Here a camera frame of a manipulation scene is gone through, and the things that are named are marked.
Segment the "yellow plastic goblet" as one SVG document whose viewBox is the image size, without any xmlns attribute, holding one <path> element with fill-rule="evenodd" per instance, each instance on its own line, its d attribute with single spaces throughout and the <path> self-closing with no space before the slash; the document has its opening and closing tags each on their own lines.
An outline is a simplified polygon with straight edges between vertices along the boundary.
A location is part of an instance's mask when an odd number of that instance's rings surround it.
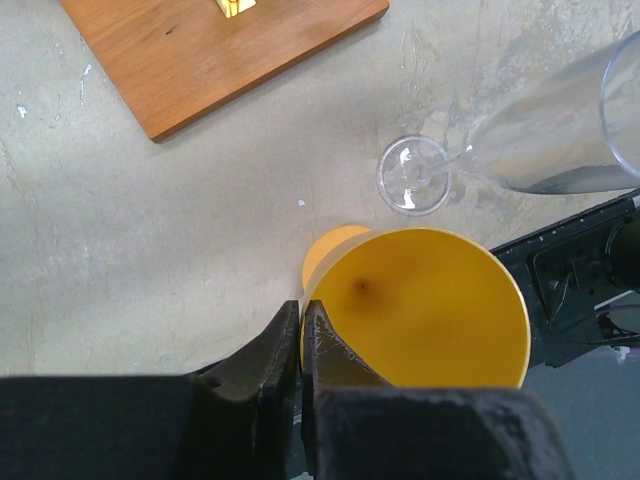
<svg viewBox="0 0 640 480">
<path fill-rule="evenodd" d="M 446 230 L 333 229 L 302 266 L 303 302 L 397 387 L 519 388 L 531 354 L 527 306 L 488 250 Z"/>
</svg>

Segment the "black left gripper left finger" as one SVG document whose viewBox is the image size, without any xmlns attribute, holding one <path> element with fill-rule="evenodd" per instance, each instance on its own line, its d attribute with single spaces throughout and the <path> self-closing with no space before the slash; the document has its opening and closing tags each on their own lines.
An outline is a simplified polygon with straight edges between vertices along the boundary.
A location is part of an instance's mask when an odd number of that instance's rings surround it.
<svg viewBox="0 0 640 480">
<path fill-rule="evenodd" d="M 5 479 L 283 479 L 299 307 L 211 366 L 180 375 L 1 381 Z"/>
</svg>

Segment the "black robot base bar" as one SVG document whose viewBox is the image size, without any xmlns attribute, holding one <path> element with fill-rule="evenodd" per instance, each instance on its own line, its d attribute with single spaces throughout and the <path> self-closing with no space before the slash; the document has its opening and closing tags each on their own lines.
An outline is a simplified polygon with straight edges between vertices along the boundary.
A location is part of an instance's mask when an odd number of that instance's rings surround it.
<svg viewBox="0 0 640 480">
<path fill-rule="evenodd" d="M 561 367 L 602 347 L 636 347 L 613 319 L 639 291 L 639 193 L 632 191 L 492 249 L 516 280 L 531 325 L 529 365 Z"/>
</svg>

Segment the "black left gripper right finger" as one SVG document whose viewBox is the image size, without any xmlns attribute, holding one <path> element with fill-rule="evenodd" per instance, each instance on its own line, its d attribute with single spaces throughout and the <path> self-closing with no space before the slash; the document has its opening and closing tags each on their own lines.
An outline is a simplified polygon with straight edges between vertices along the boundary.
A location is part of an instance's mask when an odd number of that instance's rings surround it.
<svg viewBox="0 0 640 480">
<path fill-rule="evenodd" d="M 512 388 L 399 388 L 335 332 L 302 317 L 302 439 L 316 479 L 572 479 L 556 425 Z"/>
</svg>

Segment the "gold wire wine glass rack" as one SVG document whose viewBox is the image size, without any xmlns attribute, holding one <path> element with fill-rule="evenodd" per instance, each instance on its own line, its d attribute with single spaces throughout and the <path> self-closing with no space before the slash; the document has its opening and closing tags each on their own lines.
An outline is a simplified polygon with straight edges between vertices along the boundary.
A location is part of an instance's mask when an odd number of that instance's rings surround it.
<svg viewBox="0 0 640 480">
<path fill-rule="evenodd" d="M 159 143 L 381 18 L 385 0 L 62 4 L 147 137 Z"/>
</svg>

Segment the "clear wine glass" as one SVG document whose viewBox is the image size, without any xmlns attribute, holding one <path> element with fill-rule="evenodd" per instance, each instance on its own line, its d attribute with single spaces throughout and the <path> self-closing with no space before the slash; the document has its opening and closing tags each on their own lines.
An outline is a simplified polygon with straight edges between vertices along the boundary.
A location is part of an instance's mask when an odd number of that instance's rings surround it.
<svg viewBox="0 0 640 480">
<path fill-rule="evenodd" d="M 454 173 L 537 195 L 639 185 L 639 35 L 576 60 L 488 115 L 457 154 L 428 136 L 391 143 L 377 166 L 386 204 L 410 216 L 443 204 Z"/>
</svg>

